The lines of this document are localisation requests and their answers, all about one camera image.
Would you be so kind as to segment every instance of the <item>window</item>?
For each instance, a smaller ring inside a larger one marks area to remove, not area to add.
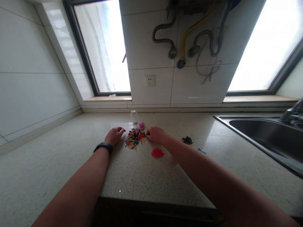
[[[302,56],[302,36],[300,1],[267,0],[228,95],[275,94]]]
[[[119,0],[87,2],[66,7],[95,95],[130,95]]]

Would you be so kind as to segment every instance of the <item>stainless steel sink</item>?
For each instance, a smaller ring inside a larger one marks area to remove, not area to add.
[[[279,117],[214,118],[303,178],[303,123],[285,124]]]

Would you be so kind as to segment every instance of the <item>wall socket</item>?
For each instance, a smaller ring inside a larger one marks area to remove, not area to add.
[[[145,76],[145,78],[146,78],[146,87],[156,86],[156,76],[155,75],[148,75],[148,76]]]

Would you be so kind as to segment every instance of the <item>hand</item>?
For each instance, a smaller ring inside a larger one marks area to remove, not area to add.
[[[115,146],[121,139],[121,136],[125,132],[125,129],[122,127],[115,127],[111,129],[105,137],[104,142],[109,143],[112,146]]]
[[[146,132],[146,138],[158,144],[162,144],[162,141],[166,136],[166,132],[158,127],[151,127]]]

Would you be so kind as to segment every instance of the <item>speckled countertop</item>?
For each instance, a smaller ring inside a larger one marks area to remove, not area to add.
[[[142,113],[139,121],[159,126],[222,163],[286,213],[303,217],[303,179],[215,120],[213,115],[266,113]],[[0,157],[0,226],[30,226],[60,188],[92,155],[108,130],[132,128],[126,113],[86,113]],[[137,151],[121,142],[110,158],[101,196],[214,208],[164,148],[146,141]]]

